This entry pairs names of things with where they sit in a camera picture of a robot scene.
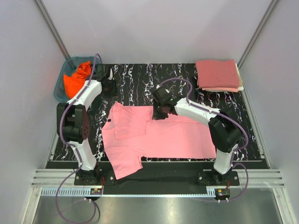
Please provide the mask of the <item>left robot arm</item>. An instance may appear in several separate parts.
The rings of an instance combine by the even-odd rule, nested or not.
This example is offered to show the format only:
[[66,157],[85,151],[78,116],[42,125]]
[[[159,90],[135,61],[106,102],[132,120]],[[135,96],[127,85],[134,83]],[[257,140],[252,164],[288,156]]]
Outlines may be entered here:
[[100,94],[116,96],[114,78],[85,81],[72,99],[57,105],[57,134],[65,145],[71,147],[78,161],[76,185],[95,185],[101,179],[99,164],[88,140],[91,129],[87,114],[88,108]]

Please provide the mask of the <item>pink t-shirt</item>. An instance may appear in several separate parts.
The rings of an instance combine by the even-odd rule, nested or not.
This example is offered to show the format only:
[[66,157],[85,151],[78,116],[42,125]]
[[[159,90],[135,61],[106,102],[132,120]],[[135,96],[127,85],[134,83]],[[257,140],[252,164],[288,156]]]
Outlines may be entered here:
[[214,159],[209,128],[184,116],[153,120],[152,106],[114,103],[102,128],[103,145],[121,179],[142,169],[142,157]]

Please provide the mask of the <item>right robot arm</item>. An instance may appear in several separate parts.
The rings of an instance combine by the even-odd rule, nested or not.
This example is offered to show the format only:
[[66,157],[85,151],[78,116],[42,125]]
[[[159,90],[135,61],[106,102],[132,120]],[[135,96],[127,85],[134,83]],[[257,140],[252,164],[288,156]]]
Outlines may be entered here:
[[153,94],[153,119],[166,119],[170,114],[191,118],[209,128],[212,143],[216,149],[213,169],[198,174],[200,185],[226,185],[232,169],[232,159],[240,139],[241,126],[228,116],[228,112],[208,108],[187,97]]

